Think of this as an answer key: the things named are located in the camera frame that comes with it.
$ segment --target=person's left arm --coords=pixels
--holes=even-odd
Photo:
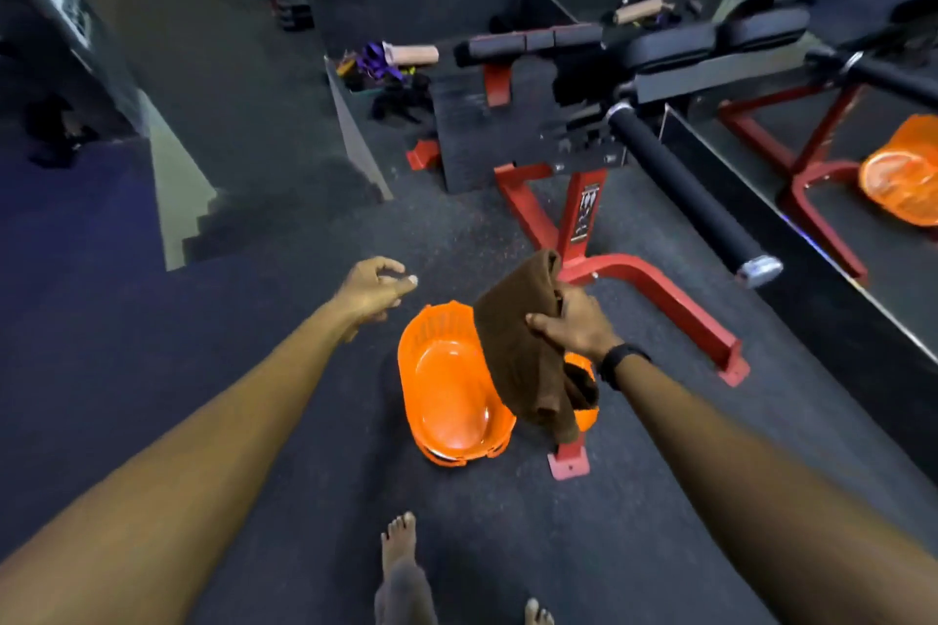
[[[240,381],[114,470],[0,564],[0,625],[180,623],[241,528],[332,352],[416,287],[356,265]]]

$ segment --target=black watch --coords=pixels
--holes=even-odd
[[[627,356],[641,356],[649,363],[652,363],[651,357],[634,344],[619,344],[617,347],[609,349],[609,353],[599,365],[599,377],[609,385],[616,384],[616,368]]]

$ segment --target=forearm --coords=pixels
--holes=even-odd
[[[784,622],[938,619],[938,562],[643,358],[616,381],[737,571]]]
[[[0,566],[0,623],[181,621],[347,329],[326,305],[59,514]]]

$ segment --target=cloth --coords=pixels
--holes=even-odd
[[[518,418],[543,425],[558,443],[580,436],[574,410],[596,407],[599,389],[590,374],[564,361],[564,351],[534,335],[529,313],[560,315],[554,291],[560,255],[541,250],[479,299],[475,331],[495,390]]]
[[[375,625],[437,625],[427,575],[413,561],[399,560],[374,594]]]

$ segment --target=gray pants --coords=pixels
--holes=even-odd
[[[400,560],[374,594],[376,625],[437,625],[433,595],[423,569]]]

